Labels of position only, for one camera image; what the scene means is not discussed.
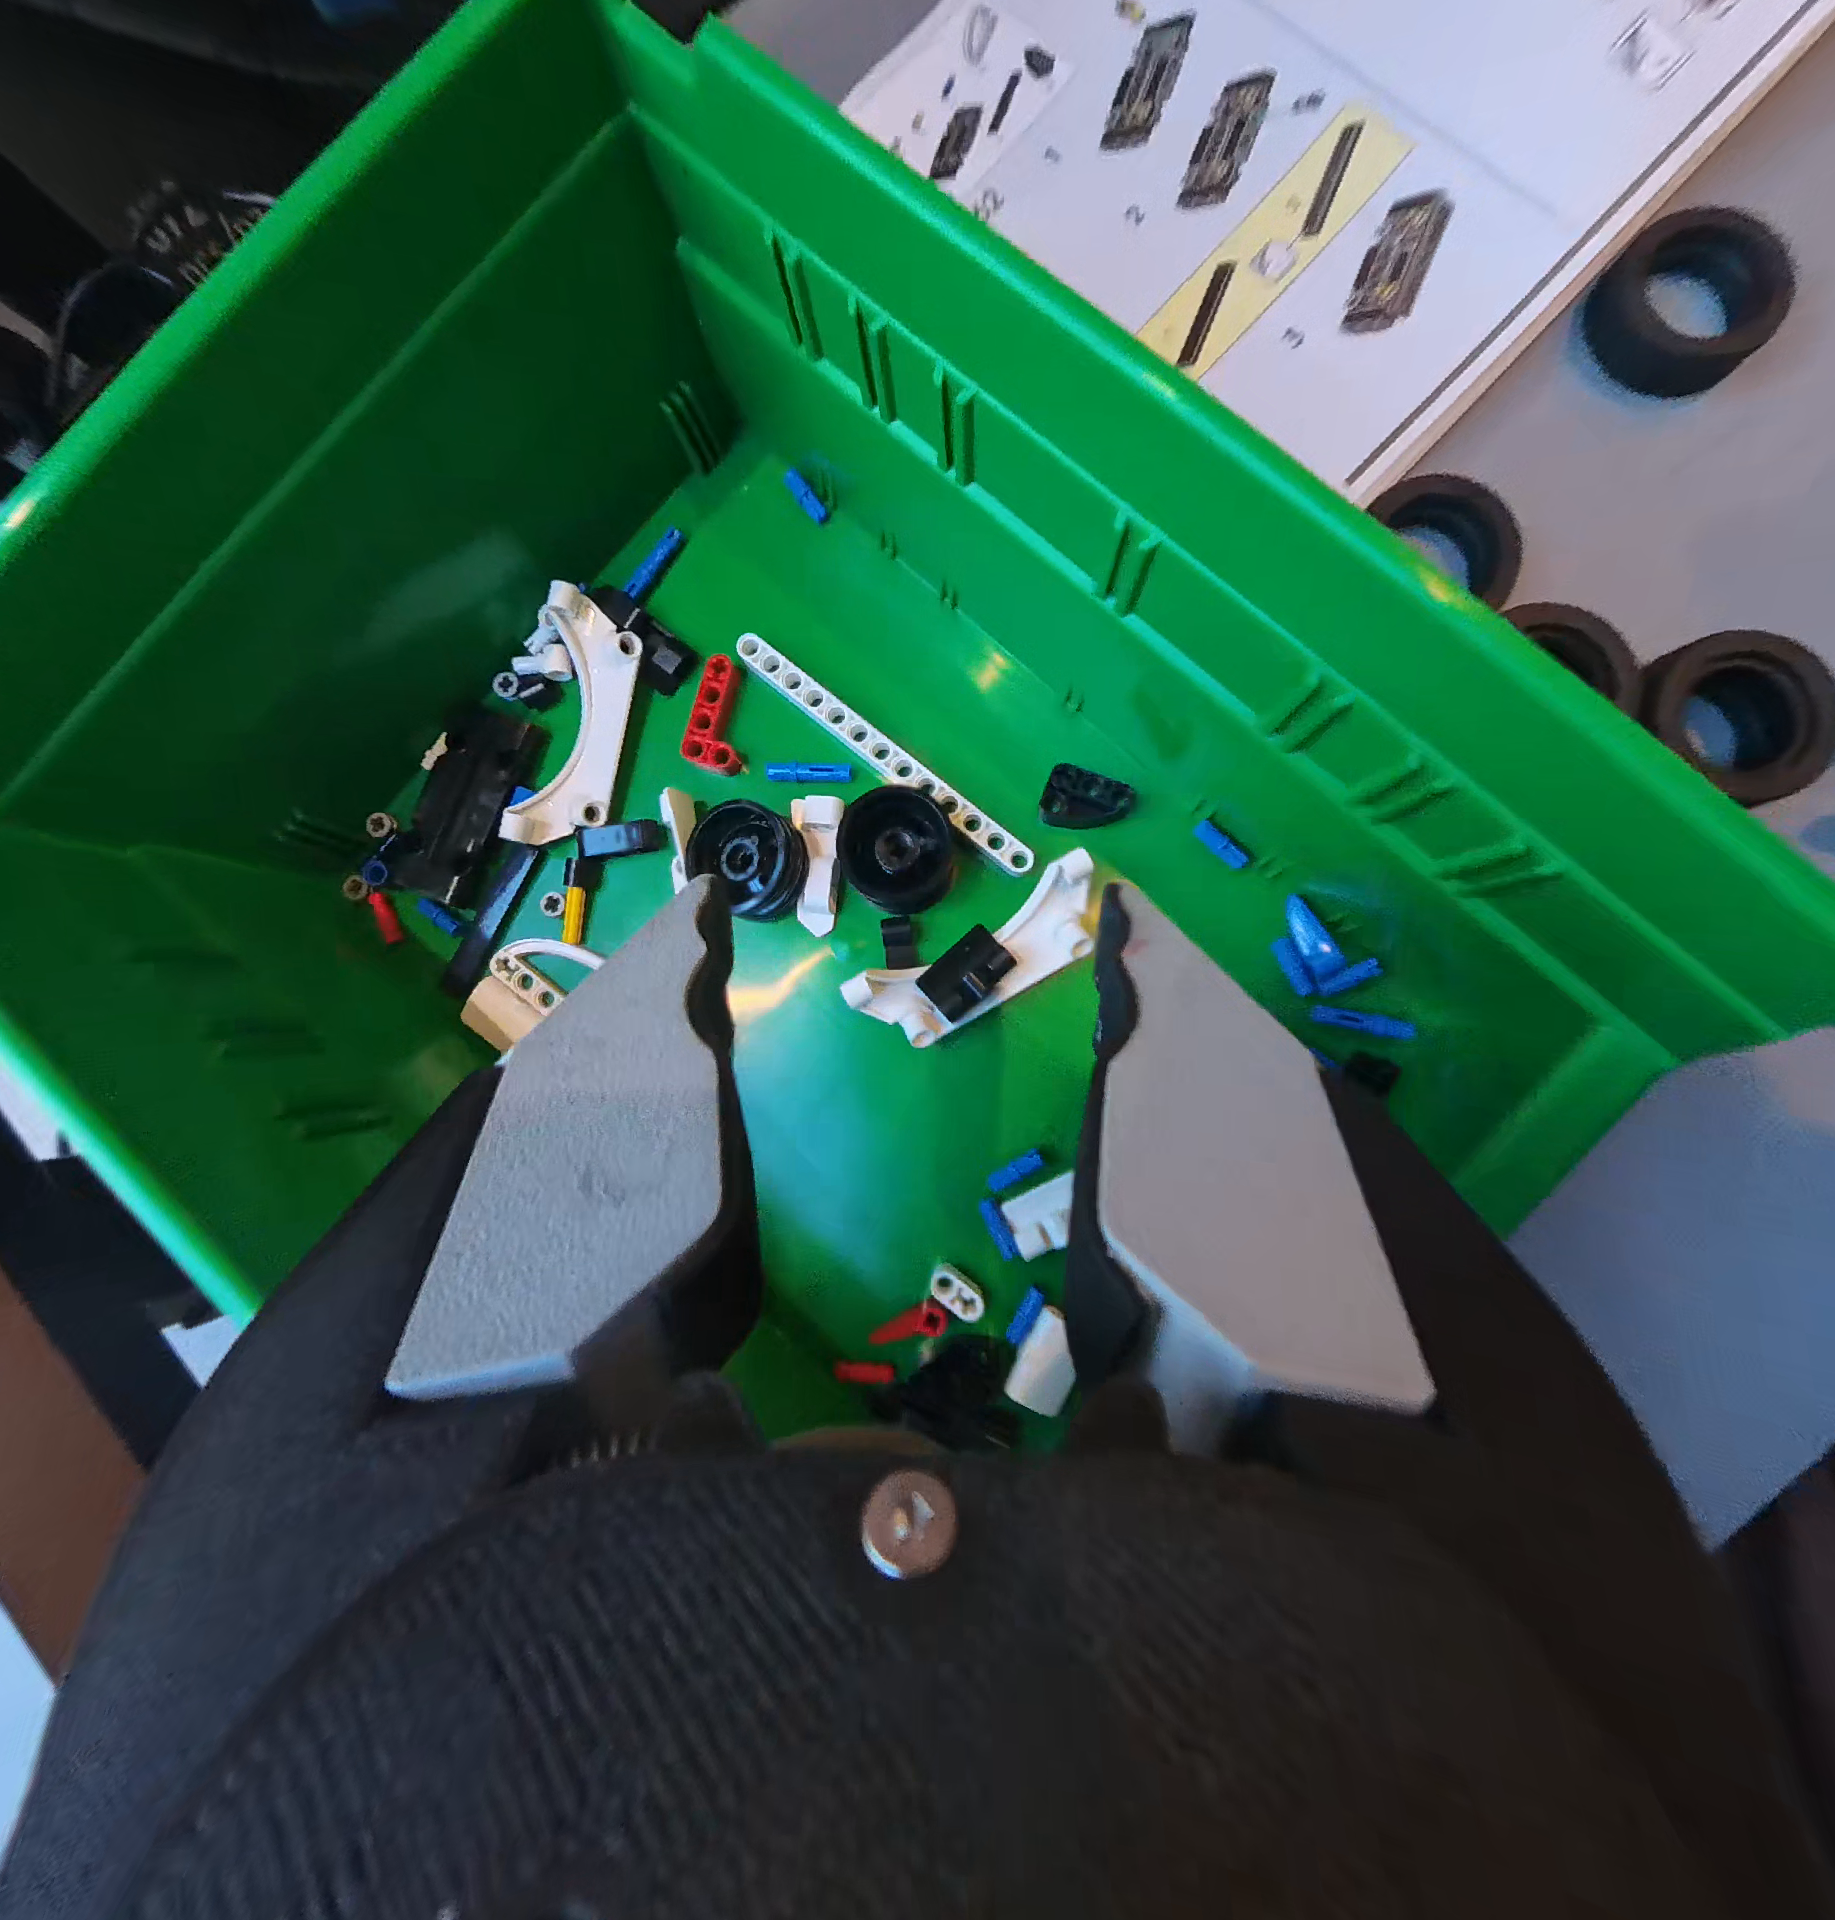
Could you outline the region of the white curved panel piece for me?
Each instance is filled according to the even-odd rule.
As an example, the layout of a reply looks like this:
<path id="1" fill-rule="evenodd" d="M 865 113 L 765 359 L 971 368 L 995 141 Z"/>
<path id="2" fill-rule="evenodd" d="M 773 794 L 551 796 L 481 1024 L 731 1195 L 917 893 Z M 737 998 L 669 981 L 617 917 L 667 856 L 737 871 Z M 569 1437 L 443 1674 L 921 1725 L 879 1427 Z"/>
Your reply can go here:
<path id="1" fill-rule="evenodd" d="M 805 856 L 793 913 L 797 924 L 821 942 L 833 934 L 837 913 L 841 873 L 835 847 L 843 809 L 837 794 L 797 796 L 789 804 L 789 823 Z"/>

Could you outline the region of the open instruction booklet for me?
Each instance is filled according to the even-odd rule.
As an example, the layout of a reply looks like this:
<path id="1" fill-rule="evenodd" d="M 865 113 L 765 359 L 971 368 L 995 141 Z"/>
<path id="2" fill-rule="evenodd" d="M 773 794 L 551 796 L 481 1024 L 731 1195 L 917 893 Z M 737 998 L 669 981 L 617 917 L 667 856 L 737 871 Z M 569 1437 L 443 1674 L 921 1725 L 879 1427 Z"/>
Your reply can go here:
<path id="1" fill-rule="evenodd" d="M 1361 502 L 1830 24 L 1828 2 L 933 4 L 839 107 Z"/>

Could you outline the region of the tan cylinder connector piece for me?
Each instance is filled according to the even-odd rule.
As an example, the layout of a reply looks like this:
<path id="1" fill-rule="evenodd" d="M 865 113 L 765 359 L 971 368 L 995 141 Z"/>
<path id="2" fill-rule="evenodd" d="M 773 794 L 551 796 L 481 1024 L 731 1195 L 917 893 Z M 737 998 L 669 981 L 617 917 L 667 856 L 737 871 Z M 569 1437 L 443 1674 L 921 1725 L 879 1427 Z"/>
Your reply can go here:
<path id="1" fill-rule="evenodd" d="M 463 1025 L 505 1053 L 563 999 L 563 990 L 537 969 L 515 964 L 481 975 L 459 1008 Z"/>

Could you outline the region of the black double connector piece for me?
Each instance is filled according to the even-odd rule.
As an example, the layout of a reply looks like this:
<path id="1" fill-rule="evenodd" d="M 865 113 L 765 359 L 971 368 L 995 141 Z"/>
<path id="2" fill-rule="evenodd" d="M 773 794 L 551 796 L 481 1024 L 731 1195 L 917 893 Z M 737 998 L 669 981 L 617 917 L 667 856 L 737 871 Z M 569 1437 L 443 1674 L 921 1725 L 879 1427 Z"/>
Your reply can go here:
<path id="1" fill-rule="evenodd" d="M 969 1019 L 1015 969 L 1017 955 L 983 924 L 969 926 L 951 947 L 919 972 L 915 992 L 947 1025 Z"/>

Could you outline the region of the red angled beam piece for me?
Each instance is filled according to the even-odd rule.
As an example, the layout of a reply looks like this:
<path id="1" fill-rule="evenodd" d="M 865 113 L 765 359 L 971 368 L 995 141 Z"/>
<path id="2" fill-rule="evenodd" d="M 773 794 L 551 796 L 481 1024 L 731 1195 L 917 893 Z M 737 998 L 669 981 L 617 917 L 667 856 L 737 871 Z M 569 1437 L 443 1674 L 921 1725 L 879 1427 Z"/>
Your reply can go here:
<path id="1" fill-rule="evenodd" d="M 681 755 L 689 768 L 723 778 L 743 771 L 745 762 L 731 741 L 739 682 L 733 658 L 717 652 L 701 661 L 681 738 Z"/>

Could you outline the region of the white curved fender piece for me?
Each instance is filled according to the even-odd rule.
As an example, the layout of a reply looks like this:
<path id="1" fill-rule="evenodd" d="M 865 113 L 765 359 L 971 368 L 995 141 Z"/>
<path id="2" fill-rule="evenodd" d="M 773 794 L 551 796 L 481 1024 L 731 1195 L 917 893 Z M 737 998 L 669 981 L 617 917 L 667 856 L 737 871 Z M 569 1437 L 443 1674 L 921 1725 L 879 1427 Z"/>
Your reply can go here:
<path id="1" fill-rule="evenodd" d="M 557 774 L 499 815 L 501 839 L 535 850 L 611 822 L 643 659 L 641 635 L 615 624 L 571 581 L 549 583 L 539 606 L 539 634 L 569 659 L 579 720 Z"/>
<path id="2" fill-rule="evenodd" d="M 1087 850 L 1069 852 L 1051 862 L 1017 913 L 991 931 L 1017 955 L 1015 969 L 977 1014 L 959 1024 L 943 1024 L 915 992 L 915 980 L 927 965 L 909 972 L 865 969 L 839 985 L 843 1004 L 875 1022 L 897 1027 L 913 1048 L 929 1048 L 967 1024 L 1035 990 L 1055 973 L 1091 958 L 1095 950 L 1095 913 L 1091 909 L 1095 867 Z"/>

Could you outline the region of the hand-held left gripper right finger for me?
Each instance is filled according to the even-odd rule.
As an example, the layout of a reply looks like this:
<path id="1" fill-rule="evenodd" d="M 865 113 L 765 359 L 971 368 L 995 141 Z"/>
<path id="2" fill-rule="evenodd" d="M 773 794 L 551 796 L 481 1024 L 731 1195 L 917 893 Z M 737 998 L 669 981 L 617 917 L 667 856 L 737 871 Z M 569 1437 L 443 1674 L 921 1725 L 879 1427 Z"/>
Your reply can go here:
<path id="1" fill-rule="evenodd" d="M 1075 1382 L 1167 1417 L 1267 1394 L 1411 1416 L 1435 1382 L 1313 1053 L 1131 884 L 1099 896 L 1073 1157 Z"/>

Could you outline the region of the black wheel rim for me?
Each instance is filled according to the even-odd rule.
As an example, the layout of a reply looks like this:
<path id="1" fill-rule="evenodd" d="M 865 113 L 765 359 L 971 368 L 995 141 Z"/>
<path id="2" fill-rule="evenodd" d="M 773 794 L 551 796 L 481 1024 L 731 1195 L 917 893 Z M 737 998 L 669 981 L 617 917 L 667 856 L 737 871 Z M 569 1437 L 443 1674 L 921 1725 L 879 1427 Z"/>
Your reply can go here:
<path id="1" fill-rule="evenodd" d="M 733 915 L 777 922 L 793 913 L 809 876 L 807 842 L 789 817 L 757 800 L 705 808 L 685 842 L 687 877 L 723 884 Z"/>
<path id="2" fill-rule="evenodd" d="M 835 863 L 883 913 L 917 915 L 953 885 L 953 829 L 933 797 L 911 786 L 875 786 L 843 805 Z"/>

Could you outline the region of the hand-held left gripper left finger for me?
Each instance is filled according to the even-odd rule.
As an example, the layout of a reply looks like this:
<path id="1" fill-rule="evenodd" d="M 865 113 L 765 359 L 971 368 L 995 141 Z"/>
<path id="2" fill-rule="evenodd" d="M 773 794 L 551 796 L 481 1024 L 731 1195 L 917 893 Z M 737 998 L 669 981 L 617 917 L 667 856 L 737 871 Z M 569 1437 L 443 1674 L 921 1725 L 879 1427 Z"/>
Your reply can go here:
<path id="1" fill-rule="evenodd" d="M 385 1371 L 401 1402 L 663 1404 L 753 1332 L 733 913 L 695 877 L 515 1044 Z"/>

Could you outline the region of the black rubber tyre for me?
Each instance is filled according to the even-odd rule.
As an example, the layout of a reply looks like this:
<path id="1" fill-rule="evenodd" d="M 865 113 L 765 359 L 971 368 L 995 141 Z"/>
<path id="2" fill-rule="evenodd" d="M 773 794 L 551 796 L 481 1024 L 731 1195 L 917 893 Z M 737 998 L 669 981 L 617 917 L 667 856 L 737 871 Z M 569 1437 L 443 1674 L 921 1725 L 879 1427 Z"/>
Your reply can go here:
<path id="1" fill-rule="evenodd" d="M 1379 491 L 1363 509 L 1477 602 L 1497 612 L 1509 603 L 1521 572 L 1521 530 L 1489 486 L 1423 472 Z"/>
<path id="2" fill-rule="evenodd" d="M 1539 652 L 1627 715 L 1639 715 L 1643 668 L 1625 635 L 1577 603 L 1531 602 L 1503 609 Z"/>
<path id="3" fill-rule="evenodd" d="M 1732 205 L 1648 222 L 1591 285 L 1581 336 L 1601 372 L 1648 398 L 1692 398 L 1762 349 L 1788 316 L 1784 238 Z"/>
<path id="4" fill-rule="evenodd" d="M 1730 802 L 1806 790 L 1835 759 L 1835 673 L 1806 646 L 1722 630 L 1643 668 L 1639 718 Z"/>

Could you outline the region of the black wedge piece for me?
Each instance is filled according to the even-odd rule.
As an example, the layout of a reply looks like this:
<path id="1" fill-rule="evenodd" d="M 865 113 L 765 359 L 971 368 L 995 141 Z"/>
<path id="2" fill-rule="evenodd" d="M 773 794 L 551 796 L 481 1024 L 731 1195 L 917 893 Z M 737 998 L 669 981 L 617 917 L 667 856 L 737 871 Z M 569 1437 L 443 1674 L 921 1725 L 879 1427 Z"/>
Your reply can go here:
<path id="1" fill-rule="evenodd" d="M 1137 790 L 1127 780 L 1057 762 L 1045 776 L 1035 809 L 1041 826 L 1081 834 L 1125 822 L 1135 805 Z"/>

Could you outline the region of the green plastic bin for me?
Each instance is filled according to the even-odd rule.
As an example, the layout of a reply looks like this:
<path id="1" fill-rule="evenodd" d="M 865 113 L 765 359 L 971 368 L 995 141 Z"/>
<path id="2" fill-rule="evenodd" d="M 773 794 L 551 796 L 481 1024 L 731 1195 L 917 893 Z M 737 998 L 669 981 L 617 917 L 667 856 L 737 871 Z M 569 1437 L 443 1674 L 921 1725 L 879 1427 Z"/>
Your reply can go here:
<path id="1" fill-rule="evenodd" d="M 1678 1062 L 1835 1025 L 1835 882 L 725 28 L 473 4 L 0 513 L 0 1050 L 229 1315 L 481 1060 L 363 815 L 553 577 L 687 534 L 1007 831 L 1095 839 L 1513 1229 Z"/>

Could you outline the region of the white holed frame piece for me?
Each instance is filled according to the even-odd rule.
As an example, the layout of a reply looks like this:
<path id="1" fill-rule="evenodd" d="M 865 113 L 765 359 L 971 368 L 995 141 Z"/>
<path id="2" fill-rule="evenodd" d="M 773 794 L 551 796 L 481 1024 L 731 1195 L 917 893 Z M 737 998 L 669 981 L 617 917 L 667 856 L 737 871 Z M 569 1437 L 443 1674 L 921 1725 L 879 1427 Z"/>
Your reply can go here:
<path id="1" fill-rule="evenodd" d="M 503 981 L 535 1009 L 547 1012 L 567 996 L 571 969 L 595 972 L 603 964 L 601 951 L 581 943 L 561 937 L 519 937 L 493 951 L 487 977 Z"/>

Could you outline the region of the small black connector piece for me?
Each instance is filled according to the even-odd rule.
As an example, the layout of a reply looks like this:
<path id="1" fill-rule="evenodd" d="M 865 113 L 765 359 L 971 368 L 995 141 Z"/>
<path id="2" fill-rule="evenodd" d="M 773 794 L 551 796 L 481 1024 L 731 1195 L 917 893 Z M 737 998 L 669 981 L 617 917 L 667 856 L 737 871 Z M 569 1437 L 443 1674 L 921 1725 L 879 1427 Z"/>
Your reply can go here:
<path id="1" fill-rule="evenodd" d="M 595 585 L 593 602 L 619 634 L 635 635 L 641 684 L 661 698 L 679 693 L 697 670 L 697 652 L 621 587 Z"/>

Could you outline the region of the black panel piece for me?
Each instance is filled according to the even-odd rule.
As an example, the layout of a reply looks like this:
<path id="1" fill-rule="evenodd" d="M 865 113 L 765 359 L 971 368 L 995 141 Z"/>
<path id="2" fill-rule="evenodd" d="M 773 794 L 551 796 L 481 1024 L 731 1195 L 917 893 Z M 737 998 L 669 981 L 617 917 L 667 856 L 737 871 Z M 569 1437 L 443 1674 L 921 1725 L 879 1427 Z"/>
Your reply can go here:
<path id="1" fill-rule="evenodd" d="M 455 709 L 443 739 L 407 823 L 379 856 L 387 888 L 465 908 L 497 850 L 503 808 L 535 780 L 547 731 L 523 709 L 477 705 Z"/>
<path id="2" fill-rule="evenodd" d="M 457 937 L 457 947 L 441 975 L 441 992 L 463 999 L 487 972 L 501 946 L 503 929 L 521 903 L 545 850 L 531 843 L 507 842 L 497 867 L 475 908 L 473 920 Z"/>

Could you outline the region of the long white holed beam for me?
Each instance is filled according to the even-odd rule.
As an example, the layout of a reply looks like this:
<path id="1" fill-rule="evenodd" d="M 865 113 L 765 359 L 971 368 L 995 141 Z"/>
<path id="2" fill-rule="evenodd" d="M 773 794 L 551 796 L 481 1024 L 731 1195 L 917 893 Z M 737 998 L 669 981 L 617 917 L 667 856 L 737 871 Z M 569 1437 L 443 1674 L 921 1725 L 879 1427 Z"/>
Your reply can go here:
<path id="1" fill-rule="evenodd" d="M 755 631 L 743 631 L 735 640 L 735 659 L 757 682 L 767 684 L 791 707 L 811 720 L 879 783 L 919 792 L 937 804 L 957 837 L 993 869 L 1017 877 L 1035 869 L 1037 856 L 1027 837 L 1011 831 L 973 796 L 929 768 L 923 758 L 905 750 L 851 700 L 827 687 L 777 646 Z"/>

